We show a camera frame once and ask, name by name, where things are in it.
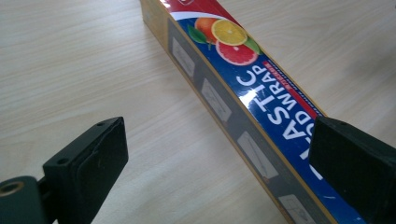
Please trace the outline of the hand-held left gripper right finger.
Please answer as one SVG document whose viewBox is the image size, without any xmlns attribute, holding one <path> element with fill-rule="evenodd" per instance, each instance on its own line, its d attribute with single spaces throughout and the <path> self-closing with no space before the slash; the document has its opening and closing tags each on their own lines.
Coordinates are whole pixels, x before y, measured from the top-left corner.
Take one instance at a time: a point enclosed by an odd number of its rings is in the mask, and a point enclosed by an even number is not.
<svg viewBox="0 0 396 224">
<path fill-rule="evenodd" d="M 317 117 L 309 163 L 368 224 L 396 224 L 396 148 L 338 119 Z"/>
</svg>

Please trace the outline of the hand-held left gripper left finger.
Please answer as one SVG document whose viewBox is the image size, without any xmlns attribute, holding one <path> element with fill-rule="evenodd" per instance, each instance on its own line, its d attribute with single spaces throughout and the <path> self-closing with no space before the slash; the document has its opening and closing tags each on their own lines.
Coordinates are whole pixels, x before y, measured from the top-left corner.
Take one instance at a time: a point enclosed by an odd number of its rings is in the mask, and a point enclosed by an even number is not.
<svg viewBox="0 0 396 224">
<path fill-rule="evenodd" d="M 103 120 L 43 165 L 59 224 L 91 224 L 126 163 L 124 119 Z"/>
</svg>

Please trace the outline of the long blue plastic wrap box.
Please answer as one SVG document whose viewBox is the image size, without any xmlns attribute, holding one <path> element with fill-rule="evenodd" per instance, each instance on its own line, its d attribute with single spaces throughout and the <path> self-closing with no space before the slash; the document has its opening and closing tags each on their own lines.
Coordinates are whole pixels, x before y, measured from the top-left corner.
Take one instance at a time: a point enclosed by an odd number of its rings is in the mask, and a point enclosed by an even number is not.
<svg viewBox="0 0 396 224">
<path fill-rule="evenodd" d="M 140 0 L 143 20 L 290 224 L 368 224 L 309 164 L 321 110 L 217 0 Z"/>
</svg>

